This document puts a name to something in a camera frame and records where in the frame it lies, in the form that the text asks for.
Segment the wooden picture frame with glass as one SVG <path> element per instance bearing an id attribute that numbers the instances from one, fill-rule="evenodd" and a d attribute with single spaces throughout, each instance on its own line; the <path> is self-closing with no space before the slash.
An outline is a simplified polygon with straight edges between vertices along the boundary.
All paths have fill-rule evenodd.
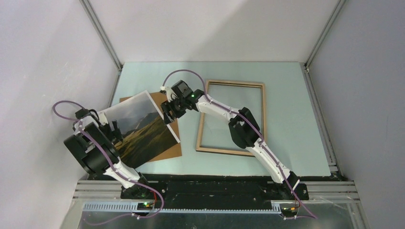
<path id="1" fill-rule="evenodd" d="M 213 99 L 237 110 L 248 108 L 266 135 L 266 88 L 264 83 L 207 80 L 206 89 Z M 231 139 L 228 124 L 210 114 L 201 114 L 196 151 L 235 156 L 253 155 L 239 148 Z"/>

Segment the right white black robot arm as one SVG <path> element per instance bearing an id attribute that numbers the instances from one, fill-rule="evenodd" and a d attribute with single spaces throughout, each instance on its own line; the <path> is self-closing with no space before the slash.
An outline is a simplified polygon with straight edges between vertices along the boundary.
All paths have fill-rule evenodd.
<path id="1" fill-rule="evenodd" d="M 279 196 L 283 199 L 291 199 L 296 195 L 299 177 L 268 147 L 258 123 L 248 108 L 236 109 L 226 106 L 205 91 L 192 90 L 183 80 L 172 87 L 162 85 L 160 93 L 167 97 L 167 100 L 161 103 L 164 123 L 174 122 L 188 110 L 211 115 L 224 121 L 229 127 L 233 143 L 252 153 L 270 173 L 273 181 L 279 183 L 277 187 Z"/>

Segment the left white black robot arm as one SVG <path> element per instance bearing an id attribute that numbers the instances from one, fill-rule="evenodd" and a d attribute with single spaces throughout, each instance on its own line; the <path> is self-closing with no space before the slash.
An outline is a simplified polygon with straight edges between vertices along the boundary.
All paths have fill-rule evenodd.
<path id="1" fill-rule="evenodd" d="M 151 186 L 143 175 L 122 162 L 115 143 L 124 137 L 117 120 L 108 121 L 104 112 L 82 108 L 75 113 L 74 133 L 64 144 L 82 168 L 90 175 L 109 176 L 124 189 L 133 188 L 138 198 L 147 198 Z"/>

